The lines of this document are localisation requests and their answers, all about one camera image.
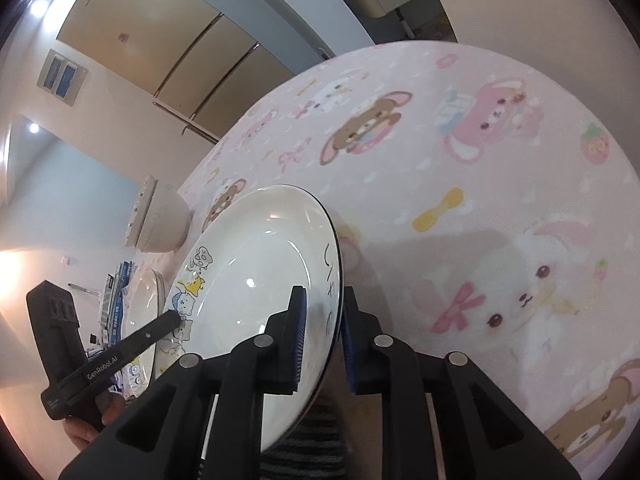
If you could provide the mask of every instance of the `white plate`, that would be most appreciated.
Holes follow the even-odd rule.
[[[262,450],[306,412],[340,327],[340,254],[322,205],[293,186],[243,196],[189,252],[164,307],[177,310],[183,324],[158,342],[156,377],[185,352],[214,357],[263,332],[271,314],[287,309],[294,285],[307,294],[302,378],[293,396],[265,396]]]
[[[164,283],[162,276],[148,270],[138,282],[129,305],[129,315],[123,336],[129,336],[158,317],[164,303]],[[150,346],[127,365],[127,378],[136,397],[149,386],[153,377],[154,353],[156,345]]]

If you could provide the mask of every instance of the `silver screw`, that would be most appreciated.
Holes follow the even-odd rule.
[[[198,364],[198,356],[196,354],[185,354],[178,362],[182,368],[193,368]]]
[[[260,334],[254,338],[254,345],[258,348],[265,348],[273,343],[273,337],[269,334]]]
[[[373,338],[373,343],[382,348],[389,348],[394,343],[394,339],[387,334],[380,334]]]
[[[449,362],[454,366],[464,366],[469,359],[462,352],[452,352],[449,354]]]

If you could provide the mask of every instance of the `stack of books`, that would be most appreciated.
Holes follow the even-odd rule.
[[[122,262],[116,272],[107,276],[100,309],[100,346],[108,348],[120,341],[122,328],[122,289],[129,285],[132,262]]]

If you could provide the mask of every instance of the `finger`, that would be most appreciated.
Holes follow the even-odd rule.
[[[62,421],[62,428],[74,445],[82,450],[98,436],[98,431],[81,418],[70,416]]]
[[[120,416],[120,414],[124,411],[124,407],[126,404],[124,397],[120,394],[112,393],[110,396],[111,402],[109,404],[109,407],[104,410],[104,413],[102,414],[102,423],[105,426],[107,424],[111,424]]]

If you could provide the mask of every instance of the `table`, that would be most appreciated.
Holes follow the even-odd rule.
[[[640,183],[576,98],[460,44],[331,59],[204,158],[180,188],[187,241],[141,270],[168,290],[203,229],[271,184],[327,208],[344,283],[386,332],[466,352],[583,478],[608,467],[640,416]]]

